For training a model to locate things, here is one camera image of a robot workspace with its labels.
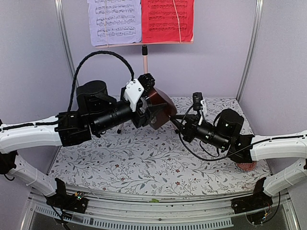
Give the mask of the brown wooden metronome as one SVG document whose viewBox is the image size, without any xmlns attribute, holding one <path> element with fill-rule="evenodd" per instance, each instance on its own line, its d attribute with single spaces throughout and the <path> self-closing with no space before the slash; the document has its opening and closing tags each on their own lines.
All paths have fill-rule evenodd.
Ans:
<svg viewBox="0 0 307 230">
<path fill-rule="evenodd" d="M 145 101 L 147 103 L 145 117 L 154 130 L 162 127 L 171 116 L 177 114 L 176 106 L 171 98 L 158 88 L 150 89 Z"/>
</svg>

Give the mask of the purple sheet music page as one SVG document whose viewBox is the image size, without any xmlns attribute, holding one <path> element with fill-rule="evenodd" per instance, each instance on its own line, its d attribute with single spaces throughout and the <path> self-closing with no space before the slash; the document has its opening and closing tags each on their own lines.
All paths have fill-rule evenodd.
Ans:
<svg viewBox="0 0 307 230">
<path fill-rule="evenodd" d="M 142 40 L 139 0 L 89 0 L 87 3 L 93 46 L 131 44 Z"/>
</svg>

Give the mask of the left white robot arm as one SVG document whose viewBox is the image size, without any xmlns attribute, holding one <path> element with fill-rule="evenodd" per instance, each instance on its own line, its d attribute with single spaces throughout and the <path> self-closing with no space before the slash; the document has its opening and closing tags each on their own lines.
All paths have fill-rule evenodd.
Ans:
<svg viewBox="0 0 307 230">
<path fill-rule="evenodd" d="M 176 112 L 172 101 L 156 89 L 152 75 L 129 81 L 121 98 L 110 96 L 104 81 L 90 81 L 76 90 L 78 109 L 44 120 L 0 126 L 0 172 L 19 177 L 27 185 L 52 197 L 61 208 L 71 204 L 65 185 L 28 164 L 17 153 L 39 146 L 75 146 L 100 137 L 105 131 L 127 121 L 136 127 L 158 129 Z"/>
</svg>

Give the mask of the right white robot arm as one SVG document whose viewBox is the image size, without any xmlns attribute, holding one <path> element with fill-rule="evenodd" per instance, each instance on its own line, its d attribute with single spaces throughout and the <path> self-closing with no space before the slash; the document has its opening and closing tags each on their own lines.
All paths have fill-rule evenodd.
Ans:
<svg viewBox="0 0 307 230">
<path fill-rule="evenodd" d="M 295 185 L 307 177 L 307 132 L 281 136 L 242 135 L 243 116 L 232 109 L 224 109 L 208 123 L 200 113 L 170 117 L 180 137 L 186 142 L 199 139 L 221 151 L 235 163 L 253 163 L 274 158 L 297 158 L 297 161 L 275 175 L 257 181 L 254 194 L 248 199 L 252 209 L 263 205 L 267 196 Z"/>
</svg>

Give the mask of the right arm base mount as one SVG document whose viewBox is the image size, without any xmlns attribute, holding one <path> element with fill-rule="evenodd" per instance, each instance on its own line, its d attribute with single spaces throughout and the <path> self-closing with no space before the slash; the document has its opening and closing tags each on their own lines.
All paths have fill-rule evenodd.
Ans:
<svg viewBox="0 0 307 230">
<path fill-rule="evenodd" d="M 231 208 L 234 210 L 235 214 L 268 207 L 272 204 L 272 197 L 263 192 L 231 200 Z"/>
</svg>

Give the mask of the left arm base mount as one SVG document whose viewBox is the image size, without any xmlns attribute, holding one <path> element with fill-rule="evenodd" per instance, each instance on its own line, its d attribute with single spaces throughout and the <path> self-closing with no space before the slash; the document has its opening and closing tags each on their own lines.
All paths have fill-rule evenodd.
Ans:
<svg viewBox="0 0 307 230">
<path fill-rule="evenodd" d="M 62 210 L 85 214 L 89 200 L 85 198 L 85 192 L 78 191 L 72 195 L 55 194 L 46 196 L 47 204 Z"/>
</svg>

